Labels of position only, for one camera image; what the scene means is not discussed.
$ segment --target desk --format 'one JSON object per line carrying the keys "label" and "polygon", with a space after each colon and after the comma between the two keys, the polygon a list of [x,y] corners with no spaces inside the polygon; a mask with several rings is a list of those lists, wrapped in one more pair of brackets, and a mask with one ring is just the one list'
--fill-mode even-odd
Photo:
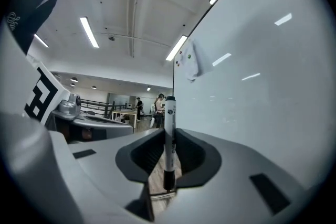
{"label": "desk", "polygon": [[137,128],[136,126],[136,120],[137,120],[137,111],[134,110],[114,110],[112,111],[112,119],[114,119],[114,114],[127,114],[127,115],[134,115],[134,129]]}

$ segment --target black slot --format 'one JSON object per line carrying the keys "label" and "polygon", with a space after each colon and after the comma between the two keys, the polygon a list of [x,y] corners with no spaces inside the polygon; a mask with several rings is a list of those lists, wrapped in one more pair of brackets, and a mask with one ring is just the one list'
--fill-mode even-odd
{"label": "black slot", "polygon": [[80,152],[75,152],[73,153],[73,156],[75,157],[75,159],[79,159],[79,158],[84,158],[90,155],[93,155],[97,152],[95,152],[94,150],[85,150],[85,151],[80,151]]}
{"label": "black slot", "polygon": [[265,174],[250,176],[250,179],[274,215],[290,205],[290,201]]}

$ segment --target wooden floor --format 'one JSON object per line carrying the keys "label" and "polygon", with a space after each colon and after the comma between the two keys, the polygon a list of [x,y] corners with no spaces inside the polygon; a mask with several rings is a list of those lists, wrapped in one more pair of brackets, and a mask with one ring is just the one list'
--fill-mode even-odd
{"label": "wooden floor", "polygon": [[[142,120],[137,122],[136,129],[134,133],[140,133],[150,129],[150,122],[152,117],[144,117]],[[176,155],[175,161],[175,178],[178,179],[182,176],[181,164]],[[164,154],[162,154],[160,160],[155,166],[153,172],[149,177],[149,188],[151,194],[165,193],[166,190],[163,188],[163,171],[164,171]],[[162,198],[152,199],[152,206],[154,215],[157,216],[161,212],[165,211],[169,204],[174,200],[175,195],[169,195]]]}

